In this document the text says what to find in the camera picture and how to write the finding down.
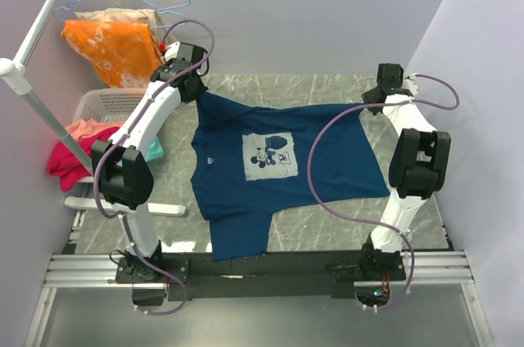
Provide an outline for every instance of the orange patterned fabric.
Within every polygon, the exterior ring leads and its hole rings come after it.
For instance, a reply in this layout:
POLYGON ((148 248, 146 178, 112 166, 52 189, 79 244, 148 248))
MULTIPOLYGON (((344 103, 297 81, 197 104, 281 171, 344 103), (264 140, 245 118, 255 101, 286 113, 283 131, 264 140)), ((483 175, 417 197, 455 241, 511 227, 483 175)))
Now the orange patterned fabric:
POLYGON ((110 88, 145 88, 162 64, 146 24, 68 20, 61 35, 110 88))

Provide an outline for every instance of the floor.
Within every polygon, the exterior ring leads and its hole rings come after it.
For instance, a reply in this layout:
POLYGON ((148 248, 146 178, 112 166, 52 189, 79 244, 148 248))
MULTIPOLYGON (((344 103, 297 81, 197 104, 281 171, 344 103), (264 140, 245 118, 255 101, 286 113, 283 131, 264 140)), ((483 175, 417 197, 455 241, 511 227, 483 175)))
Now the floor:
MULTIPOLYGON (((352 75, 211 75, 210 92, 249 106, 284 108, 321 103, 361 101, 360 95, 375 86, 374 77, 352 75)), ((360 120, 384 176, 395 149, 395 130, 382 115, 364 111, 360 120)), ((210 233, 201 217, 189 181, 196 165, 191 147, 197 127, 194 103, 182 105, 166 120, 159 132, 165 156, 150 163, 155 177, 151 202, 187 206, 184 218, 154 217, 164 251, 210 251, 210 233)), ((387 203, 380 199, 337 201, 332 206, 345 214, 379 220, 387 203)), ((319 205, 284 210, 273 216, 269 251, 359 249, 373 227, 333 217, 319 205)), ((412 223, 415 249, 448 247, 439 210, 432 197, 412 223)), ((77 254, 106 254, 124 249, 124 234, 117 220, 87 212, 76 247, 77 254)))
POLYGON ((42 346, 477 347, 458 286, 413 286, 378 315, 328 296, 200 299, 148 318, 129 290, 59 289, 42 346))

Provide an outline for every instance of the orange cloth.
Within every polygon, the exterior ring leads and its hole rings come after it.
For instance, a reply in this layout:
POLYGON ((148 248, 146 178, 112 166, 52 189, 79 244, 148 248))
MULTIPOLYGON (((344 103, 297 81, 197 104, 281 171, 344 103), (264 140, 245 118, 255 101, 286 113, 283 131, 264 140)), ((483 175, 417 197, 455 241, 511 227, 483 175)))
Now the orange cloth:
POLYGON ((146 24, 67 20, 61 35, 110 88, 145 88, 162 64, 146 24))
POLYGON ((101 131, 106 130, 107 128, 120 128, 125 123, 121 122, 97 122, 95 119, 83 120, 79 119, 65 127, 71 137, 75 141, 84 140, 85 138, 90 138, 96 134, 99 134, 101 131))

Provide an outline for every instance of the t-shirt sleeve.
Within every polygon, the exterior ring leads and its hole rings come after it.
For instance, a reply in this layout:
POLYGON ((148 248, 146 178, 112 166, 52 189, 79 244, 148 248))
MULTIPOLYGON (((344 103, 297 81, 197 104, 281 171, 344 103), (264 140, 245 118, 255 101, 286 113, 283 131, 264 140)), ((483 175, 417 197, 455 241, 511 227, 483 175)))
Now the t-shirt sleeve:
POLYGON ((267 211, 246 209, 235 210, 227 218, 211 219, 214 260, 265 253, 272 217, 267 211))

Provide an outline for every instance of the laundry basket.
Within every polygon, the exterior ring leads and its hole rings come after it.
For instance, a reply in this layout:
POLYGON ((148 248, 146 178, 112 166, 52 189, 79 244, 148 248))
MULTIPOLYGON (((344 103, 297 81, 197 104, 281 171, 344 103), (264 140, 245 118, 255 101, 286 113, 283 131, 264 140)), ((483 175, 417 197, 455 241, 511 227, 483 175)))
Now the laundry basket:
MULTIPOLYGON (((126 120, 138 103, 142 100, 146 89, 141 88, 108 88, 87 92, 82 96, 76 110, 77 119, 95 119, 97 122, 121 122, 126 120)), ((93 177, 79 180, 79 183, 93 183, 93 177)), ((65 206, 74 210, 96 210, 94 199, 68 196, 65 206)), ((102 201, 104 208, 112 212, 111 205, 102 201)), ((149 203, 149 212, 159 216, 183 217, 186 207, 183 205, 152 204, 149 203)))
POLYGON ((108 88, 87 92, 80 100, 74 120, 121 122, 131 115, 145 92, 146 89, 141 88, 108 88))

